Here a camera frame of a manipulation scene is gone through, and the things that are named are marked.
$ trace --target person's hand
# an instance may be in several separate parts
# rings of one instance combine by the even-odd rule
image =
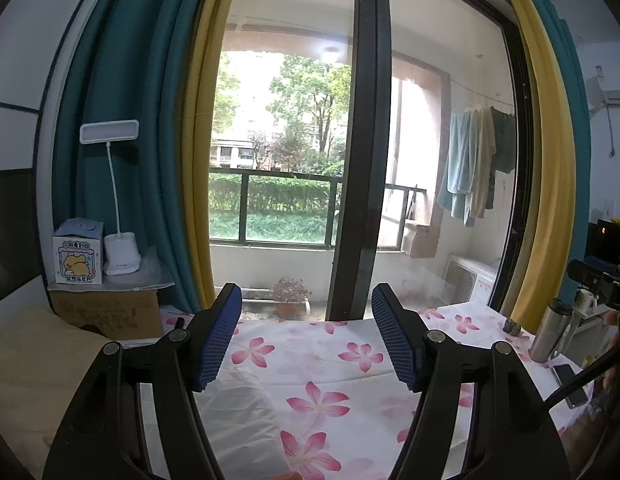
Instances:
[[[606,325],[617,326],[619,324],[619,315],[620,315],[620,312],[617,310],[614,310],[612,312],[606,313],[603,320],[606,323]],[[610,343],[608,344],[608,348],[606,348],[606,350],[610,350],[612,347],[616,345],[618,341],[619,341],[619,332],[617,332],[613,336],[613,338],[610,340]],[[603,387],[605,389],[607,390],[610,389],[610,386],[612,386],[612,381],[614,380],[615,376],[616,376],[616,366],[613,366],[612,368],[609,368],[608,370],[606,370],[606,373],[603,376]]]
[[[274,476],[268,480],[303,480],[299,473],[285,473],[279,476]]]

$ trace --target white box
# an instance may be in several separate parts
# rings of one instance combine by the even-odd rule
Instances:
[[[52,239],[56,283],[103,283],[103,222],[71,218]]]

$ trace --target cardboard box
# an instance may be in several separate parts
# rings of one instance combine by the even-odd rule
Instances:
[[[128,292],[50,291],[55,313],[62,320],[82,327],[98,327],[114,340],[163,336],[156,290]]]
[[[56,283],[103,283],[103,222],[71,218],[52,239]]]

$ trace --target teal curtain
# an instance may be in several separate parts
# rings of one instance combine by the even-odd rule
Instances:
[[[81,35],[59,111],[54,221],[84,217],[116,232],[104,144],[82,146],[83,123],[136,119],[139,138],[112,143],[122,231],[156,246],[175,286],[160,300],[200,309],[184,234],[176,138],[179,93],[200,0],[98,0]]]
[[[577,49],[574,46],[574,41],[565,20],[559,18],[550,0],[532,1],[548,32],[552,48],[559,62],[565,91],[568,95],[576,164],[574,224],[572,226],[572,240],[570,242],[568,261],[572,259],[583,260],[590,213],[591,152],[590,115],[588,113],[588,100],[583,82],[583,73],[581,72]],[[559,298],[566,303],[572,304],[577,286],[576,282],[564,275],[564,280],[559,290]]]

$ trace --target wall outlet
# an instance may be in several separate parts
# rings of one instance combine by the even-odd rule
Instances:
[[[615,201],[614,200],[604,200],[603,201],[603,218],[606,220],[610,220],[615,217]]]

